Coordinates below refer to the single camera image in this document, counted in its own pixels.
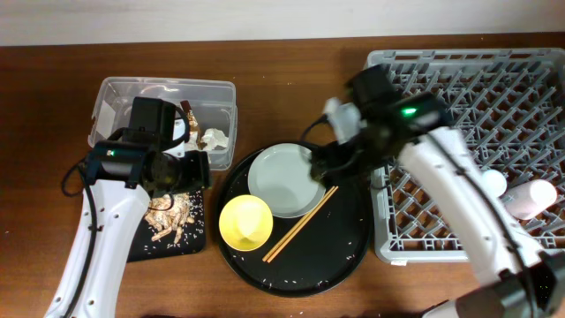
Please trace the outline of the food scraps and rice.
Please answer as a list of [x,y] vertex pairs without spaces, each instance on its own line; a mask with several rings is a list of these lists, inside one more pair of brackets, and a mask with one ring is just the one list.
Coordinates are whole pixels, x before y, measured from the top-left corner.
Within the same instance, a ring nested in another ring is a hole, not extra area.
[[152,199],[144,215],[153,233],[152,241],[159,241],[173,235],[173,246],[178,246],[185,234],[184,227],[195,222],[190,213],[191,203],[188,193],[166,194]]

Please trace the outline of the gold foil wrapper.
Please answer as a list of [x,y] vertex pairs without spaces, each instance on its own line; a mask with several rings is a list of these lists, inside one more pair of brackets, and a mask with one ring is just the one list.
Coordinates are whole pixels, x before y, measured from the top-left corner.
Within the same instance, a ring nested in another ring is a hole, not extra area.
[[189,138],[185,140],[185,149],[187,151],[201,150],[203,148],[203,144],[201,142],[202,131],[196,117],[194,116],[192,106],[188,101],[181,101],[180,105],[189,122]]

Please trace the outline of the white tissue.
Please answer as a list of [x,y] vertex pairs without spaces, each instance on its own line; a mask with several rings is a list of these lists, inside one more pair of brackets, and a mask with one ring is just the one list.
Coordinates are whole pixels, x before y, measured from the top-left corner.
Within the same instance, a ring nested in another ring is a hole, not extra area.
[[205,132],[191,130],[189,140],[182,143],[180,147],[184,151],[212,151],[225,149],[228,144],[229,138],[223,133],[223,131],[215,128],[208,128]]

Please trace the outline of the grey plate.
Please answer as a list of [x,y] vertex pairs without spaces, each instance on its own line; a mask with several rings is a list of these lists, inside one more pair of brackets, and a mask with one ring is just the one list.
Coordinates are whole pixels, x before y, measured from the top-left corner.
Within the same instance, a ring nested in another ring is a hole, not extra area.
[[273,216],[303,216],[323,198],[326,188],[310,177],[311,153],[296,143],[279,143],[252,161],[247,179],[249,192],[265,201]]

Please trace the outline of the yellow bowl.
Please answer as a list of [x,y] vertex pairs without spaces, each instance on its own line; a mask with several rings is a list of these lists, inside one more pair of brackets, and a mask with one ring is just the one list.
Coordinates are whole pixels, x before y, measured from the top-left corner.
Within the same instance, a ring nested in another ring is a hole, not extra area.
[[222,240],[229,247],[240,252],[250,252],[268,241],[274,219],[265,201],[245,194],[224,205],[218,225]]

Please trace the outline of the blue cup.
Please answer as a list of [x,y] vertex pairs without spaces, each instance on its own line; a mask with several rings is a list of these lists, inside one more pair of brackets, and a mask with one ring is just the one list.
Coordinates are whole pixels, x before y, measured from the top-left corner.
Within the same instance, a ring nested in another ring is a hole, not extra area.
[[495,197],[501,197],[507,191],[507,180],[497,170],[483,170],[481,181],[483,187]]

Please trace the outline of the pink cup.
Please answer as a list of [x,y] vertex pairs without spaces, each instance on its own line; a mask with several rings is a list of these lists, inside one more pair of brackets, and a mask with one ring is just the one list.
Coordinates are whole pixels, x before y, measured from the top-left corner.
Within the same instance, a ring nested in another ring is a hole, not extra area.
[[508,190],[502,201],[515,218],[530,220],[557,200],[555,187],[543,179],[536,179]]

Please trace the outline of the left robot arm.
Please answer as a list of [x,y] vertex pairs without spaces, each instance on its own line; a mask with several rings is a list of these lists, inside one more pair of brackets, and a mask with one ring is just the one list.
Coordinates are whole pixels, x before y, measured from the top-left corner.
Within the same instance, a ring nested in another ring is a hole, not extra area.
[[170,153],[190,139],[189,103],[136,97],[129,123],[73,167],[79,226],[48,317],[112,317],[135,233],[153,198],[211,185],[207,153]]

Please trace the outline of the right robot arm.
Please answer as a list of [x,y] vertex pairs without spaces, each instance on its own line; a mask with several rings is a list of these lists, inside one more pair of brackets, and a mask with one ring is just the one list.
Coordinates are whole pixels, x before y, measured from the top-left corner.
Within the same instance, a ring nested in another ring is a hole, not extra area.
[[564,299],[564,256],[547,253],[482,183],[446,104],[409,97],[373,66],[329,99],[320,121],[335,140],[313,150],[311,177],[325,185],[396,159],[434,201],[467,254],[479,288],[426,310],[428,317],[549,317]]

